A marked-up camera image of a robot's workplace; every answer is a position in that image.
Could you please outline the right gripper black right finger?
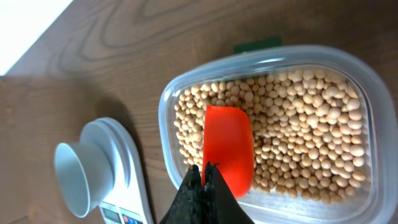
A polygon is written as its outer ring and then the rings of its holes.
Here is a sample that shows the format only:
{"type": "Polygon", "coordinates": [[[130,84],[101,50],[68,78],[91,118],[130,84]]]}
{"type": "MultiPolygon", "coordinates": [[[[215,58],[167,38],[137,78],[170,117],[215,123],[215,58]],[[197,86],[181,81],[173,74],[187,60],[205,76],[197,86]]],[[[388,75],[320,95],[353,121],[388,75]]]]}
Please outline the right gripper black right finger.
{"type": "Polygon", "coordinates": [[[254,224],[239,206],[217,164],[208,162],[205,167],[203,201],[208,224],[254,224]]]}

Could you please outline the orange measuring scoop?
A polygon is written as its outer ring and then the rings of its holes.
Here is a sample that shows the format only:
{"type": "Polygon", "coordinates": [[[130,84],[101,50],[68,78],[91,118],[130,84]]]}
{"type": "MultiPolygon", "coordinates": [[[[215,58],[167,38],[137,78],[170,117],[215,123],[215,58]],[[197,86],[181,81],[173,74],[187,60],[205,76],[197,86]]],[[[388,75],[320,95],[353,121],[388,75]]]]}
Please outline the orange measuring scoop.
{"type": "Polygon", "coordinates": [[[254,178],[254,139],[248,115],[229,106],[208,106],[203,163],[215,164],[235,198],[245,196],[254,178]]]}

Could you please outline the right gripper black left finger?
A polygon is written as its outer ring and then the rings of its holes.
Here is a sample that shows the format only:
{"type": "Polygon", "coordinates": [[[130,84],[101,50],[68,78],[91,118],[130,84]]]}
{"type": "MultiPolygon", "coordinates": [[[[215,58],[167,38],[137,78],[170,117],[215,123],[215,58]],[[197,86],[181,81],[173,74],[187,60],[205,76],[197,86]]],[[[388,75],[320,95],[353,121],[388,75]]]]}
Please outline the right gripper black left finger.
{"type": "Polygon", "coordinates": [[[188,169],[160,224],[202,224],[202,186],[198,166],[188,169]]]}

